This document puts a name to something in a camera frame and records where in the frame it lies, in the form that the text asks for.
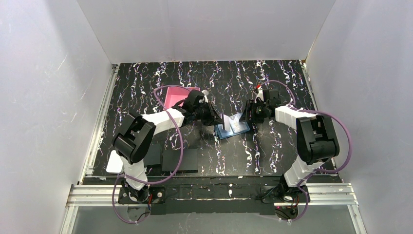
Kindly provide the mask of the blue leather card holder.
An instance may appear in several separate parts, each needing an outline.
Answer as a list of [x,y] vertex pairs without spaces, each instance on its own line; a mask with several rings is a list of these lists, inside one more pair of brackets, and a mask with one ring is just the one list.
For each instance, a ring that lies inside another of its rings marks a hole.
[[250,127],[246,122],[240,122],[241,113],[236,113],[230,117],[230,125],[232,128],[231,132],[226,132],[223,130],[223,125],[215,125],[214,130],[218,134],[219,139],[229,138],[235,135],[239,135],[241,133],[245,133],[250,131]]

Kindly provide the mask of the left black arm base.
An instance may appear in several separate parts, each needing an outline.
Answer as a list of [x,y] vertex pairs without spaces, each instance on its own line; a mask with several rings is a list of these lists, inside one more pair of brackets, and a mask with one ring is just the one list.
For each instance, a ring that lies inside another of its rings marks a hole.
[[119,204],[162,204],[166,199],[165,187],[144,187],[137,191],[132,187],[122,187],[117,196]]

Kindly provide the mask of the translucent credit card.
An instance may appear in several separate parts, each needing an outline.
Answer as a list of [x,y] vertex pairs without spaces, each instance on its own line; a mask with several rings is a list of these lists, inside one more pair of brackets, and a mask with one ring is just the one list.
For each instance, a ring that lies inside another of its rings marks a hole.
[[227,115],[223,115],[223,120],[224,120],[223,130],[226,131],[226,132],[231,132],[232,128],[231,128],[231,125],[230,125],[230,117],[227,116]]

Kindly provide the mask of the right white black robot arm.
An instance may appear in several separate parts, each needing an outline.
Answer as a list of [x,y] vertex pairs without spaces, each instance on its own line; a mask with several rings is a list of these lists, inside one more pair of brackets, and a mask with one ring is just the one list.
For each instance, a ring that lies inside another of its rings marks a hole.
[[317,169],[339,154],[332,119],[299,110],[291,104],[282,104],[276,89],[257,87],[254,94],[255,98],[246,102],[241,122],[263,123],[270,119],[296,131],[298,156],[272,190],[279,198],[295,197],[303,193],[305,183]]

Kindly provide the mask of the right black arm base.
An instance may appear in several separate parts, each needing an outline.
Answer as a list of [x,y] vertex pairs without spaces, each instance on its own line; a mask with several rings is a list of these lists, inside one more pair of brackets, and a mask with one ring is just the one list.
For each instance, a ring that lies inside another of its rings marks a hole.
[[308,192],[307,187],[302,186],[301,188],[304,192],[298,188],[293,188],[292,191],[282,192],[281,189],[276,186],[261,186],[256,199],[263,203],[287,203],[287,205],[305,202],[306,199],[310,201],[309,195],[306,194]]

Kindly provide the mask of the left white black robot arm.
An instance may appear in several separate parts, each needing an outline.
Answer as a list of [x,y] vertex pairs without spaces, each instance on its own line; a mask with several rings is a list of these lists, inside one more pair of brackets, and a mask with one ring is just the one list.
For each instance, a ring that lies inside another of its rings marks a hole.
[[125,180],[122,187],[132,201],[143,203],[150,196],[151,183],[145,173],[144,157],[153,137],[170,129],[180,132],[181,127],[197,120],[205,126],[225,123],[208,101],[207,95],[199,90],[191,90],[186,98],[158,113],[128,113],[114,135],[113,147],[123,163]]

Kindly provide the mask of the pink plastic tray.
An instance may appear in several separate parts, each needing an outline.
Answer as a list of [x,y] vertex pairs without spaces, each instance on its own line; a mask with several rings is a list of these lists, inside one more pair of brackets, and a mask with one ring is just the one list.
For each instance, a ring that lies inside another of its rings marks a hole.
[[166,109],[174,106],[178,101],[184,100],[191,90],[200,91],[199,87],[168,87],[167,94],[164,102]]

